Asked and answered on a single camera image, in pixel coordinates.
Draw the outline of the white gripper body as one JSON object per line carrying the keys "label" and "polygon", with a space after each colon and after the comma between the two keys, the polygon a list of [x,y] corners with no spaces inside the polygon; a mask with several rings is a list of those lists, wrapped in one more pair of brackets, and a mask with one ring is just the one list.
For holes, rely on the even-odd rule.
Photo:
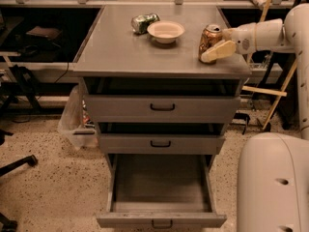
{"label": "white gripper body", "polygon": [[263,50],[280,52],[284,49],[283,20],[253,22],[233,28],[231,41],[235,44],[238,54],[249,54]]}

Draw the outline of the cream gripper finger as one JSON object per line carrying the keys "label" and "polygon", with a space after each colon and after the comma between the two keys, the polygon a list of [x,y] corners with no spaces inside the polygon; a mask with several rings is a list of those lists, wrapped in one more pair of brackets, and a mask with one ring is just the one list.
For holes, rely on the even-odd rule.
{"label": "cream gripper finger", "polygon": [[201,55],[201,61],[203,63],[212,63],[217,59],[222,59],[233,55],[236,52],[236,43],[229,40],[221,40],[216,43],[214,46],[207,49]]}
{"label": "cream gripper finger", "polygon": [[225,40],[225,41],[229,41],[230,39],[232,39],[232,33],[233,33],[232,28],[223,29],[222,30],[222,39]]}

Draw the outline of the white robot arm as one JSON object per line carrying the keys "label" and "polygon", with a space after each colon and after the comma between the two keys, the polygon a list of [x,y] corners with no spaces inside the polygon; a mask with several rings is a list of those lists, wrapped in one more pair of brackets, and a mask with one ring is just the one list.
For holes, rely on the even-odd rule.
{"label": "white robot arm", "polygon": [[224,29],[204,50],[210,63],[234,53],[293,53],[296,59],[300,138],[264,132],[251,137],[239,157],[237,232],[309,232],[309,4],[284,19]]}

